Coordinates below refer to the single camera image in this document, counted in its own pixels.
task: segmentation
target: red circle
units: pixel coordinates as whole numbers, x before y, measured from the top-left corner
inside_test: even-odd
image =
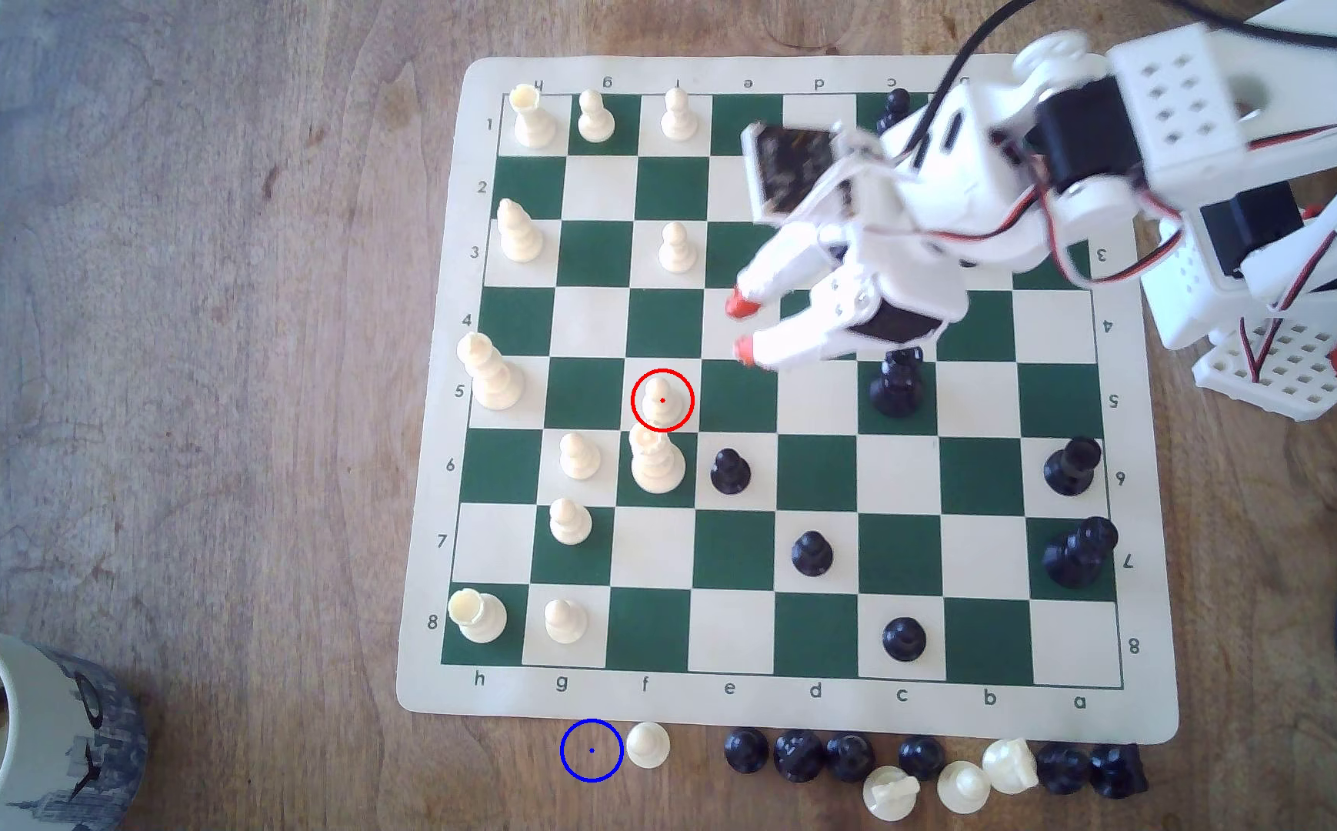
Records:
[[[683,418],[678,421],[678,425],[674,425],[673,428],[654,428],[654,425],[643,422],[643,417],[638,414],[638,387],[640,387],[650,375],[656,375],[658,373],[668,373],[683,382],[685,387],[690,389],[690,410],[685,413]],[[678,430],[682,425],[687,425],[690,422],[690,416],[694,416],[694,385],[690,383],[689,378],[683,377],[682,373],[677,373],[674,369],[648,369],[643,373],[643,377],[638,378],[638,383],[634,385],[634,391],[627,393],[627,406],[634,409],[634,418],[638,418],[639,425],[644,425],[644,428],[648,428],[655,433],[671,433]]]

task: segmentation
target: mug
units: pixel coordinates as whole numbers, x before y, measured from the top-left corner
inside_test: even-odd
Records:
[[[146,770],[135,697],[99,664],[0,635],[0,831],[107,831]]]

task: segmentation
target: wooden table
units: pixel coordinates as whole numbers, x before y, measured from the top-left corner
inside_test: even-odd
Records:
[[[829,776],[733,775],[719,728],[578,784],[563,723],[398,707],[447,148],[475,57],[949,53],[992,4],[0,3],[0,631],[142,692],[128,827],[882,827]],[[1047,3],[989,48],[1178,23]],[[1337,409],[1289,424],[1193,359],[1151,335],[1181,685],[1151,792],[927,791],[909,824],[1337,827]]]

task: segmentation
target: blue circle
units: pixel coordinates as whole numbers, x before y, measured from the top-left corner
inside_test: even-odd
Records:
[[[590,779],[587,776],[578,774],[571,768],[571,763],[567,762],[567,739],[571,737],[571,731],[582,725],[603,725],[608,731],[612,731],[612,736],[616,737],[616,764],[612,766],[612,768],[607,771],[604,775],[600,775],[595,779]],[[566,735],[560,737],[560,766],[567,768],[567,774],[571,774],[576,779],[582,779],[583,783],[600,783],[604,779],[610,779],[612,774],[616,774],[616,770],[622,767],[623,756],[627,756],[627,747],[622,743],[622,733],[616,731],[616,727],[608,725],[604,720],[600,719],[582,719],[575,725],[567,727]]]

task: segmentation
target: chessboard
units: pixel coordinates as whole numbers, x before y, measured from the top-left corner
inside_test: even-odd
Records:
[[[947,63],[492,57],[469,68],[417,414],[397,671],[405,708],[1142,744],[1175,733],[1136,282],[1076,290],[1047,262],[1016,275],[969,270],[971,311],[925,350],[924,403],[908,418],[869,403],[878,351],[782,373],[733,359],[737,335],[808,305],[794,291],[750,319],[725,315],[737,273],[774,231],[751,222],[742,128],[872,130],[889,88],[931,90]],[[1009,79],[1009,57],[977,56],[971,72]],[[523,83],[556,122],[540,150],[512,132],[508,95]],[[659,127],[677,86],[699,123],[683,142]],[[575,126],[587,88],[614,115],[606,142]],[[500,199],[544,232],[535,259],[503,255]],[[668,222],[698,251],[686,274],[659,266]],[[1082,270],[1114,274],[1135,259],[1131,224],[1071,251]],[[523,373],[513,406],[473,401],[456,351],[469,331]],[[635,484],[627,446],[628,393],[656,369],[682,374],[694,394],[670,433],[687,474],[662,496]],[[567,432],[603,456],[587,481],[559,464]],[[1070,437],[1103,448],[1079,497],[1043,477]],[[710,485],[722,448],[751,465],[741,494]],[[590,512],[584,542],[550,533],[558,497]],[[1112,520],[1119,545],[1099,581],[1068,591],[1040,561],[1088,516]],[[826,574],[790,564],[809,529],[834,549]],[[447,615],[460,589],[501,600],[499,637],[460,635]],[[587,612],[580,640],[547,636],[552,599]],[[881,648],[897,616],[927,632],[916,661]]]

